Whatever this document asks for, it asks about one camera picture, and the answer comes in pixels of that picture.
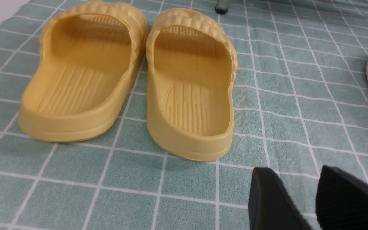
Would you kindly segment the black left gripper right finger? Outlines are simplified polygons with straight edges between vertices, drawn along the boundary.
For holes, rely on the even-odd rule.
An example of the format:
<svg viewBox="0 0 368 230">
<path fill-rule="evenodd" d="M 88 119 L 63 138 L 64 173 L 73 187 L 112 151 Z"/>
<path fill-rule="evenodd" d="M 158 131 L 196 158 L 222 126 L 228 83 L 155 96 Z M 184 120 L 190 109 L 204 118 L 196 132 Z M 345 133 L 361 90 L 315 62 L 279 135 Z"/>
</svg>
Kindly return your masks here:
<svg viewBox="0 0 368 230">
<path fill-rule="evenodd" d="M 340 168 L 324 165 L 315 213 L 323 230 L 368 230 L 368 184 Z"/>
</svg>

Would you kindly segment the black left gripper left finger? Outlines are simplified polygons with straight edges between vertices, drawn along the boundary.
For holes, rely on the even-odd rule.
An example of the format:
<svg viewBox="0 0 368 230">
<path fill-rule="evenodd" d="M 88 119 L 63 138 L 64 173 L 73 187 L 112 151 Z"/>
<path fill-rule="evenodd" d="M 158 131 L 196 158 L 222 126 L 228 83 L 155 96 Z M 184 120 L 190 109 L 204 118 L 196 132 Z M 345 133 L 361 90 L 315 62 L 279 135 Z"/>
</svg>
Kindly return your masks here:
<svg viewBox="0 0 368 230">
<path fill-rule="evenodd" d="M 253 169 L 248 214 L 251 230 L 312 230 L 279 176 L 267 167 Z"/>
</svg>

